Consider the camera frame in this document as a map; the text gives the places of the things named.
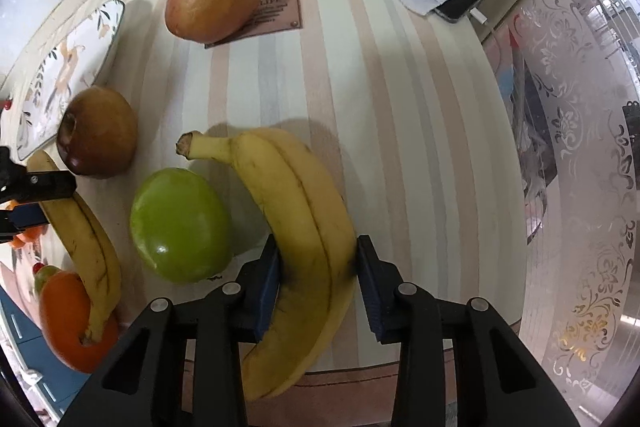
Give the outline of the dark red apple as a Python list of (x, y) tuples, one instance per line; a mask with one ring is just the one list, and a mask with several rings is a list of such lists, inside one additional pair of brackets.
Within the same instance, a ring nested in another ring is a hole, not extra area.
[(78, 93), (58, 126), (56, 148), (77, 176), (107, 179), (126, 172), (138, 145), (137, 117), (126, 98), (104, 87)]

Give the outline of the floral ceramic tray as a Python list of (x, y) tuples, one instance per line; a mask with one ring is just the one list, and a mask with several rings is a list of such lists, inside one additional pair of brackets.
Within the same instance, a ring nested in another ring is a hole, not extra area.
[(125, 10), (122, 0), (102, 3), (44, 57), (20, 109), (18, 159), (26, 159), (56, 137), (74, 96), (106, 83)]

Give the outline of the large yellow banana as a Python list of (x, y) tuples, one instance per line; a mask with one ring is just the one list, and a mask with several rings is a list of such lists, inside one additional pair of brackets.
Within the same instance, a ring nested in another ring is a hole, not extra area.
[(242, 362), (247, 400), (276, 397), (329, 347), (355, 290), (356, 233), (332, 176), (290, 132), (180, 136), (179, 155), (230, 166), (252, 195), (282, 257), (283, 280), (262, 340)]

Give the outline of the black smartphone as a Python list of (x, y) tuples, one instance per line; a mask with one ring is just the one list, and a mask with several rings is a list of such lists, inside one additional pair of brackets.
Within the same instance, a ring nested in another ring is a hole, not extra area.
[(448, 23), (457, 23), (475, 9), (482, 0), (447, 0), (436, 6), (434, 12)]

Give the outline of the green apple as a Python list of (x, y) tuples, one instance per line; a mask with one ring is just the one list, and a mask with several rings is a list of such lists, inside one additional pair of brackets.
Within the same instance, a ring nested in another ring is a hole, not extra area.
[(134, 196), (129, 228), (140, 258), (175, 284), (216, 277), (232, 259), (232, 222), (209, 183), (183, 168), (149, 176)]

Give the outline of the brown label plaque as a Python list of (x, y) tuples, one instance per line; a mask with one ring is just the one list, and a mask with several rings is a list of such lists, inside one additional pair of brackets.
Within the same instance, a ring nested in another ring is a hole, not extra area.
[(239, 30), (217, 42), (207, 43), (204, 48), (209, 49), (245, 38), (302, 28), (299, 0), (260, 0), (256, 11)]

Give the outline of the orange fruit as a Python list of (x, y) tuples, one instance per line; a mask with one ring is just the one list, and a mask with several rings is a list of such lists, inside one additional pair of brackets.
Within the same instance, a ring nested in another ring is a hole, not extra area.
[(89, 297), (74, 272), (58, 271), (44, 283), (39, 295), (42, 335), (61, 362), (85, 374), (93, 373), (100, 366), (119, 336), (118, 323), (112, 313), (102, 340), (85, 346), (81, 338), (88, 326), (89, 312)]

